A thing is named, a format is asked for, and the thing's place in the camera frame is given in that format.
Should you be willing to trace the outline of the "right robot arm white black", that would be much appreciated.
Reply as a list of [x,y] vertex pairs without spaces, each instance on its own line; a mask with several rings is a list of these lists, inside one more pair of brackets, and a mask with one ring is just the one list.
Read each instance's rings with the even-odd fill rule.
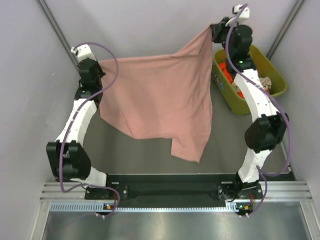
[[244,134],[247,146],[244,162],[235,174],[232,186],[224,187],[223,197],[245,198],[258,187],[260,173],[267,157],[285,134],[288,116],[280,113],[260,82],[257,67],[250,55],[252,29],[237,23],[235,18],[224,17],[210,26],[212,41],[223,46],[226,70],[234,77],[251,114],[252,124]]

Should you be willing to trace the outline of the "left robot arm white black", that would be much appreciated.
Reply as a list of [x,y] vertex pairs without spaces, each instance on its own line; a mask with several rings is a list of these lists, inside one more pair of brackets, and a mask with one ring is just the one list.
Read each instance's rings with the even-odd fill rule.
[[92,166],[83,148],[89,123],[98,110],[103,93],[101,79],[105,75],[97,60],[85,58],[78,63],[80,75],[71,114],[62,132],[46,145],[46,153],[55,177],[59,177],[62,163],[62,179],[95,185],[102,198],[109,198],[114,191],[107,175]]

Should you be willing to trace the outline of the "pink t shirt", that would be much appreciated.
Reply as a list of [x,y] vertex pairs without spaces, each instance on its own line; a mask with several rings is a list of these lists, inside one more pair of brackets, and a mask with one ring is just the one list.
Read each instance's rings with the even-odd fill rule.
[[102,60],[101,118],[137,139],[171,140],[171,154],[201,160],[212,130],[209,27],[172,54]]

